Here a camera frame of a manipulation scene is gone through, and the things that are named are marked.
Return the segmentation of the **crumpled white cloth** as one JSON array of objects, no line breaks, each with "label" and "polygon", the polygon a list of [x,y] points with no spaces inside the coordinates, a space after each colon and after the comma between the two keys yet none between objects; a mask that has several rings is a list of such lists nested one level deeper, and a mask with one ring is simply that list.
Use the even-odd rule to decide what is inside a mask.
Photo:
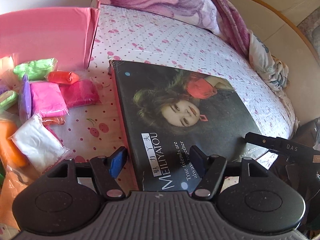
[{"label": "crumpled white cloth", "polygon": [[287,87],[289,67],[274,57],[269,48],[249,30],[249,62],[260,78],[277,93]]}]

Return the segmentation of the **white clay bag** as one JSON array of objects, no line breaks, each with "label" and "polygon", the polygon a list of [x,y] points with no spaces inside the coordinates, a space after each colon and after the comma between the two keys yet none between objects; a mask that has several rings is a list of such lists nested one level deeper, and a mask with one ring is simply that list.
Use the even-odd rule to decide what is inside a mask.
[{"label": "white clay bag", "polygon": [[42,124],[35,114],[10,139],[39,173],[44,173],[69,155],[69,149]]}]

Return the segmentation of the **dark orange clay bag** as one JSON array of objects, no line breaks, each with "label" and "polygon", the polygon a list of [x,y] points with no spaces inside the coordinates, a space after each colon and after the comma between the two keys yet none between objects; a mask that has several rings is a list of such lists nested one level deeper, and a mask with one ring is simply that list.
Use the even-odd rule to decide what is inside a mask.
[{"label": "dark orange clay bag", "polygon": [[65,121],[65,118],[64,118],[63,116],[42,118],[42,124],[43,124],[44,126],[64,125],[65,122],[66,122],[66,121]]}]

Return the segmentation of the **magenta clay bag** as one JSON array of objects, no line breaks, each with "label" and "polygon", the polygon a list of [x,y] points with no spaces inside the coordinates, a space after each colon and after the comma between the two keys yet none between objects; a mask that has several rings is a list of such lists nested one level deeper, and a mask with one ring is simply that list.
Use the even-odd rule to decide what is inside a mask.
[{"label": "magenta clay bag", "polygon": [[91,80],[80,80],[72,85],[59,85],[68,108],[101,103],[97,87]]}]

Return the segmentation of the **hot pink clay bag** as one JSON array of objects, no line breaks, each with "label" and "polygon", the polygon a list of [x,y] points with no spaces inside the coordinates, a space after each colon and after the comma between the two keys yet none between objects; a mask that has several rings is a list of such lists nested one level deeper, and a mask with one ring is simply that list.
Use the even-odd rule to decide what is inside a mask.
[{"label": "hot pink clay bag", "polygon": [[68,114],[68,108],[57,83],[32,82],[32,113],[43,118],[57,117]]}]

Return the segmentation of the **red clay bag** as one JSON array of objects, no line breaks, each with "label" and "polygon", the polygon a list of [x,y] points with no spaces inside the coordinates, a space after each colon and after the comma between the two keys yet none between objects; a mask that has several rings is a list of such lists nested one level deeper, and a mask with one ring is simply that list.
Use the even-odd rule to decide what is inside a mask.
[{"label": "red clay bag", "polygon": [[63,85],[72,85],[80,80],[80,77],[74,72],[54,71],[49,72],[46,76],[48,82]]}]

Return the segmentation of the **purple clay bag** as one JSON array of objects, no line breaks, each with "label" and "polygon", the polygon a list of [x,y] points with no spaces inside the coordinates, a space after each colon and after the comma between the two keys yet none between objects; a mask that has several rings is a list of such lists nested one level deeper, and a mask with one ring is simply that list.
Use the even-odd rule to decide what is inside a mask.
[{"label": "purple clay bag", "polygon": [[24,74],[21,80],[18,108],[20,121],[23,124],[31,117],[32,112],[30,82],[27,74]]}]

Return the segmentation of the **light green clay bag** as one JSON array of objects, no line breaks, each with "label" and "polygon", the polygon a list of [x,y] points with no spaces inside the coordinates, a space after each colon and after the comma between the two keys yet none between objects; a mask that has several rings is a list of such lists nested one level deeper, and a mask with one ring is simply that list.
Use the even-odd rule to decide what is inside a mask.
[{"label": "light green clay bag", "polygon": [[21,80],[24,75],[30,81],[43,80],[50,72],[56,70],[57,59],[28,61],[13,68],[13,73]]}]

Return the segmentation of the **bright green clay bag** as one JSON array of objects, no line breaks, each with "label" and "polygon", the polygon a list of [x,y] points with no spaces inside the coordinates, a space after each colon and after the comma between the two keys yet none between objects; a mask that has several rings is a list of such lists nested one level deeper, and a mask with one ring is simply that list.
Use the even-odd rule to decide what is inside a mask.
[{"label": "bright green clay bag", "polygon": [[14,90],[8,90],[0,95],[0,110],[6,111],[18,102],[18,93]]}]

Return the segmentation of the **cherry print bed sheet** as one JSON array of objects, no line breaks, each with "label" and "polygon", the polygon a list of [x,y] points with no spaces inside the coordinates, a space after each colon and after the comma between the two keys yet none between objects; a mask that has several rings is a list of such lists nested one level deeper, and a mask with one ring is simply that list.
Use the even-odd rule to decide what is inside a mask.
[{"label": "cherry print bed sheet", "polygon": [[295,116],[288,99],[280,100],[245,59],[210,32],[172,18],[103,5],[90,66],[78,74],[97,83],[102,103],[70,109],[66,123],[52,131],[79,161],[123,144],[119,117],[107,70],[110,60],[158,64],[220,76],[236,87],[258,128],[288,137]]}]

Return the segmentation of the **floral pink fleece blanket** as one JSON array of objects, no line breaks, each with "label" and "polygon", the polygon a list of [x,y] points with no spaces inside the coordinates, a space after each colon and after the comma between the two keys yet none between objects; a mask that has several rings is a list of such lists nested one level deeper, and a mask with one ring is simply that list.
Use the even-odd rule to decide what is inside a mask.
[{"label": "floral pink fleece blanket", "polygon": [[100,0],[102,4],[151,12],[207,29],[248,57],[249,33],[228,0]]}]

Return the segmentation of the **pink cardboard box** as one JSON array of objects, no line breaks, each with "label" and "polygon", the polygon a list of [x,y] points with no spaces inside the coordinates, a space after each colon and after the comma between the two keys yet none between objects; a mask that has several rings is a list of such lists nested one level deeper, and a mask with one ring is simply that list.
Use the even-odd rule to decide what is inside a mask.
[{"label": "pink cardboard box", "polygon": [[58,67],[89,67],[99,0],[1,0],[1,57],[15,64],[56,58]]}]

